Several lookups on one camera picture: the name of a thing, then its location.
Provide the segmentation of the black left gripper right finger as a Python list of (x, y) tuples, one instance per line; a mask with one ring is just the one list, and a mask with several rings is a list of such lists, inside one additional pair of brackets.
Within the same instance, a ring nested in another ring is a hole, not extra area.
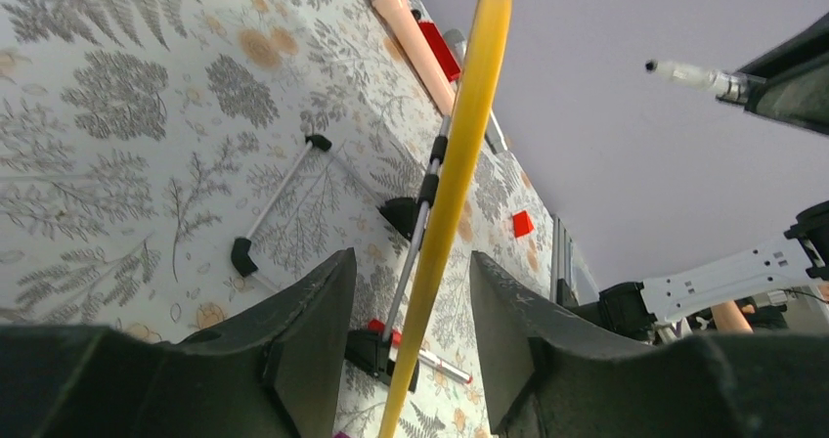
[(469, 265), (489, 427), (501, 437), (824, 437), (828, 339), (701, 334), (650, 346)]

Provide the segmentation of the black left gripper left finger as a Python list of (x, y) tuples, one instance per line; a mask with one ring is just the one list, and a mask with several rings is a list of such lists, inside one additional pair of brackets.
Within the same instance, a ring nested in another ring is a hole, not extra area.
[(106, 327), (1, 329), (5, 437), (329, 437), (352, 249), (178, 343)]

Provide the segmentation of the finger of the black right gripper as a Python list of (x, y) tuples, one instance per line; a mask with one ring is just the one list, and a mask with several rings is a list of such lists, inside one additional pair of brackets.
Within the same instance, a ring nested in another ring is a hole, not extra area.
[(828, 134), (828, 17), (731, 73), (717, 101), (821, 136)]

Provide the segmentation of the yellow framed whiteboard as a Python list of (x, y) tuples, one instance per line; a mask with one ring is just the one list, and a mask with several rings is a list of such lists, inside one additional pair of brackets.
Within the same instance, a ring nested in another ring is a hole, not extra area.
[(426, 223), (414, 286), (402, 328), (378, 435), (393, 437), (406, 402), (418, 351), (451, 252), (495, 98), (504, 56), (512, 0), (478, 0), (467, 37), (459, 87), (451, 115), (448, 147), (434, 206)]

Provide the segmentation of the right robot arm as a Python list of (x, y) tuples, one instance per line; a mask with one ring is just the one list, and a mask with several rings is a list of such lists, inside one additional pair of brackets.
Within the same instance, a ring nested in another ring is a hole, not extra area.
[[(749, 114), (828, 134), (827, 17), (734, 71), (663, 60), (645, 69)], [(625, 337), (671, 342), (685, 335), (687, 317), (714, 305), (827, 279), (828, 204), (821, 202), (765, 243), (683, 273), (611, 286), (576, 311)]]

